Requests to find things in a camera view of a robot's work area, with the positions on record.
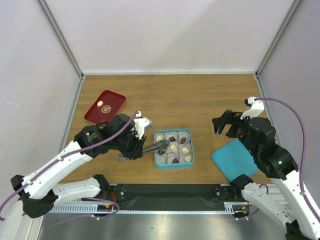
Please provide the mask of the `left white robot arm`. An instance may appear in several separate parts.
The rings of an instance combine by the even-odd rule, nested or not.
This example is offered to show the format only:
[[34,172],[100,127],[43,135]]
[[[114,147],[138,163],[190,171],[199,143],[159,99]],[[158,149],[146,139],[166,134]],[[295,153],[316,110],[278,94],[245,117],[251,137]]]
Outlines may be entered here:
[[133,117],[122,113],[110,122],[86,126],[44,166],[29,175],[12,177],[10,181],[23,203],[24,214],[34,219],[47,214],[57,204],[85,198],[107,199],[110,184],[102,174],[78,182],[61,184],[60,181],[109,150],[117,150],[129,160],[141,158],[145,129],[150,124],[141,113]]

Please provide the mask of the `teal tin lid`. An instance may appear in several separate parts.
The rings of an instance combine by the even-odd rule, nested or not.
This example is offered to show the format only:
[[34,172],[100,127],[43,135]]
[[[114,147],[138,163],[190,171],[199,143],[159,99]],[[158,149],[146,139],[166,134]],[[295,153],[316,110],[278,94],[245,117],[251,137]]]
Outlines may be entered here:
[[211,158],[229,182],[240,175],[252,177],[259,171],[252,155],[238,139],[215,151]]

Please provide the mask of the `white oval chocolate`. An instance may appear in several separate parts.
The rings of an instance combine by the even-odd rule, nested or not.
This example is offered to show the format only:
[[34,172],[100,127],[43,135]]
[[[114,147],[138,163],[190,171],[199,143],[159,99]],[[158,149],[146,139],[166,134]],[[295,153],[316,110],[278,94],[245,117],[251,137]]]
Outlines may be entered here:
[[100,101],[97,103],[97,106],[98,106],[98,107],[101,107],[101,106],[103,105],[103,103],[104,103],[104,102],[103,102],[102,100],[100,100]]
[[157,136],[156,141],[159,142],[159,141],[161,141],[162,139],[163,139],[163,137],[159,135],[159,136]]

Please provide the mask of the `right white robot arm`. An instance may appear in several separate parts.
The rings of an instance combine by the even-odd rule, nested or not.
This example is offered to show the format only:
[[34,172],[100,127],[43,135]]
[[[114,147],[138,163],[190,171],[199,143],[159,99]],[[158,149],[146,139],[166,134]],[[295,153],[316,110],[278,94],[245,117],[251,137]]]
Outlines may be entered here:
[[318,240],[320,221],[301,194],[299,167],[288,150],[276,143],[276,129],[264,117],[242,117],[241,112],[226,110],[213,118],[217,135],[226,125],[229,138],[238,138],[253,157],[258,169],[280,190],[288,206],[264,193],[253,180],[241,174],[233,180],[230,195],[236,201],[251,202],[285,232],[287,240]]

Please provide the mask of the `white almond chocolate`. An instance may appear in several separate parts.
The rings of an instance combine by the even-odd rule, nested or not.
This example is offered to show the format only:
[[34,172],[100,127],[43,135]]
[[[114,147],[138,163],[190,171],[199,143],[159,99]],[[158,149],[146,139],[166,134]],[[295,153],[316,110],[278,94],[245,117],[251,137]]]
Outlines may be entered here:
[[184,154],[187,154],[187,153],[189,153],[189,149],[186,148],[186,147],[183,147],[183,148],[182,148],[182,152],[183,152]]

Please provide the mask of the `metal tongs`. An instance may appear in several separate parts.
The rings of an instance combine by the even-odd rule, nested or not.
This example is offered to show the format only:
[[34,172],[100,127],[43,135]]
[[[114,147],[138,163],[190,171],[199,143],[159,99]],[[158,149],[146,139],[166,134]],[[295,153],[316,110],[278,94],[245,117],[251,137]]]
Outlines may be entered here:
[[[165,140],[165,139],[160,140],[160,141],[158,141],[156,143],[153,143],[152,145],[143,147],[142,151],[141,151],[142,152],[142,156],[144,154],[147,154],[147,153],[150,153],[150,152],[154,152],[154,151],[159,151],[159,150],[164,152],[168,148],[169,145],[170,145],[170,141],[169,140]],[[125,156],[123,156],[121,154],[117,157],[117,161],[118,162],[124,162],[126,160],[129,160],[129,158],[126,158]]]

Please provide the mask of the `beige square chocolate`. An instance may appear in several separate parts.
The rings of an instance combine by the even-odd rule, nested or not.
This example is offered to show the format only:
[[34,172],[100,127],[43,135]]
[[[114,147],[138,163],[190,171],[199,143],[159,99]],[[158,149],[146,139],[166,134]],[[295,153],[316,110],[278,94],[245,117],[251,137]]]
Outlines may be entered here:
[[176,149],[176,146],[175,146],[175,145],[171,145],[169,148],[170,148],[172,151],[174,151],[174,150]]

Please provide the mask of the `dark oval chocolate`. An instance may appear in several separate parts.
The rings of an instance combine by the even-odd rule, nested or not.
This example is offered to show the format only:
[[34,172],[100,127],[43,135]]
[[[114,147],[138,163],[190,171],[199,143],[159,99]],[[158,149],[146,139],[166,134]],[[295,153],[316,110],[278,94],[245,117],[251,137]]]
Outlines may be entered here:
[[173,161],[172,161],[173,164],[176,164],[176,163],[178,163],[178,162],[179,162],[179,160],[176,159],[176,158],[174,158]]
[[186,144],[188,142],[188,139],[186,138],[186,137],[182,137],[181,139],[180,139],[180,143],[181,144]]

